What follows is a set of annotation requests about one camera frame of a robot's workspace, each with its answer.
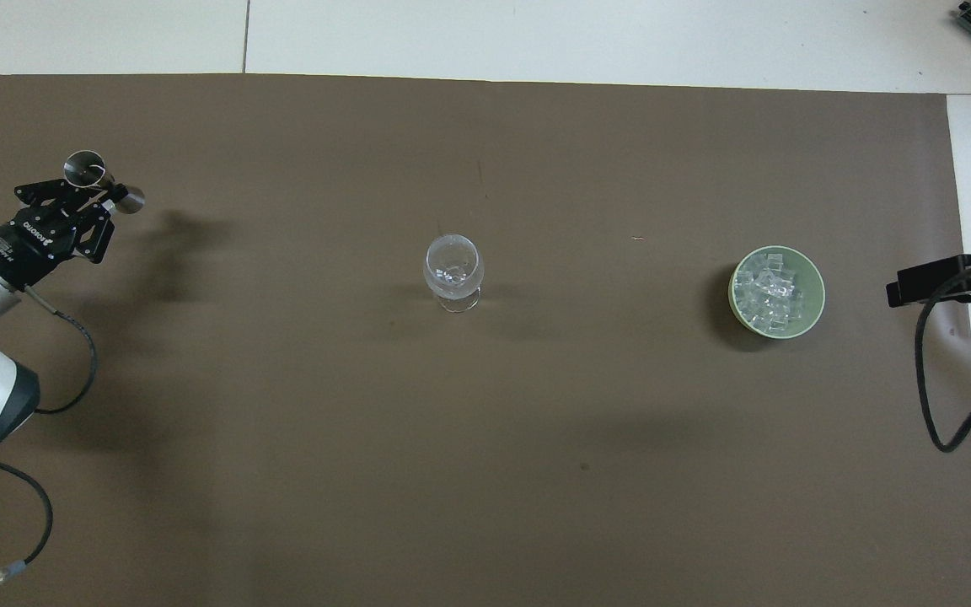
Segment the brown paper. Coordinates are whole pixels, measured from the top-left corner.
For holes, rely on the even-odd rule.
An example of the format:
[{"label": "brown paper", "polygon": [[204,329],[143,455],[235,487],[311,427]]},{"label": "brown paper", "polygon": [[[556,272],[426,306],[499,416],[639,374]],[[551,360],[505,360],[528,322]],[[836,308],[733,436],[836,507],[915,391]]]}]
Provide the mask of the brown paper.
[{"label": "brown paper", "polygon": [[[883,292],[960,253],[943,96],[0,77],[0,223],[85,148],[149,205],[40,285],[101,369],[0,448],[56,506],[0,604],[971,604],[971,437],[929,443]],[[766,244],[826,281],[794,341],[728,311]],[[966,314],[929,332],[949,432]],[[31,304],[0,348],[81,384]],[[0,565],[40,524],[0,474]]]}]

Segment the white table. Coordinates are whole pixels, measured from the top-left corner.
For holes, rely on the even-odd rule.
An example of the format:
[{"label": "white table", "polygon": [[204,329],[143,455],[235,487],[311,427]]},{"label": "white table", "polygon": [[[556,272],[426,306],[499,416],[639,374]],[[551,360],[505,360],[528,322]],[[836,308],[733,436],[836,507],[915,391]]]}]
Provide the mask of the white table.
[{"label": "white table", "polygon": [[327,73],[948,93],[971,253],[971,38],[952,22],[955,4],[0,0],[0,73]]}]

